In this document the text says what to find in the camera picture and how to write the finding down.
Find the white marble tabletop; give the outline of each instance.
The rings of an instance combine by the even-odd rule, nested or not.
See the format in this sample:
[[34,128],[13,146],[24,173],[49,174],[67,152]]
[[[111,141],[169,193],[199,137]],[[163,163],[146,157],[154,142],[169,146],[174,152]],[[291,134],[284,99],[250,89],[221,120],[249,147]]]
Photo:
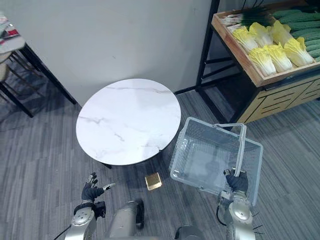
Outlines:
[[81,109],[76,136],[93,159],[109,165],[142,162],[164,149],[177,133],[181,110],[164,85],[127,79],[95,93]]
[[0,54],[5,54],[8,52],[13,52],[19,49],[22,49],[25,46],[26,42],[22,36],[14,36],[8,38],[0,45]]

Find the small gold block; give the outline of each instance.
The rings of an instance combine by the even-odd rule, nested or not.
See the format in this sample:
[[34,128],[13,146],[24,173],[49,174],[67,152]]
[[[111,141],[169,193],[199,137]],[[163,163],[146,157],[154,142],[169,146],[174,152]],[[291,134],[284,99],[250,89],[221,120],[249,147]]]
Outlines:
[[149,176],[145,176],[144,178],[145,178],[146,187],[148,188],[149,191],[162,186],[159,173],[157,172]]

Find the black glove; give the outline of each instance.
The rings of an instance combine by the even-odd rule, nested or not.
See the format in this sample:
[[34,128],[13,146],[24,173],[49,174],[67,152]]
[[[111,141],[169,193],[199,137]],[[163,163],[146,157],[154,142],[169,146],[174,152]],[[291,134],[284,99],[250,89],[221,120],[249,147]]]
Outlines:
[[234,176],[235,170],[226,169],[223,171],[226,181],[232,188],[233,192],[242,191],[247,193],[248,190],[248,178],[246,172],[240,172],[239,176]]
[[88,180],[86,181],[81,194],[82,201],[94,202],[95,198],[99,197],[101,194],[105,192],[102,187],[97,188],[95,186],[96,183],[98,182],[96,177],[97,177],[96,173],[93,172],[91,173]]

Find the clear plastic basket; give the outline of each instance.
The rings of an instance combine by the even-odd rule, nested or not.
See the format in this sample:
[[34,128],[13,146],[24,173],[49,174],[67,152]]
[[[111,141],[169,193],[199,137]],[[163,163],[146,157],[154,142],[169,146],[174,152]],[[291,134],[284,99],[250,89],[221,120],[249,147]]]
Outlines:
[[[241,126],[240,135],[222,127]],[[224,176],[225,169],[247,172],[247,196],[252,205],[257,202],[263,146],[247,139],[242,123],[209,124],[188,117],[179,133],[170,164],[174,180],[218,195],[231,191]]]

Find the wall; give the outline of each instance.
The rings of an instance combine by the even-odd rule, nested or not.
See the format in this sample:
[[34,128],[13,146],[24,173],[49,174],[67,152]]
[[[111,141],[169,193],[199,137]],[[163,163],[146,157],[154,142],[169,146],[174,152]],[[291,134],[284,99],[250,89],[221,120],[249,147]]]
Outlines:
[[196,83],[210,0],[1,2],[80,105],[123,79],[152,79],[172,91]]

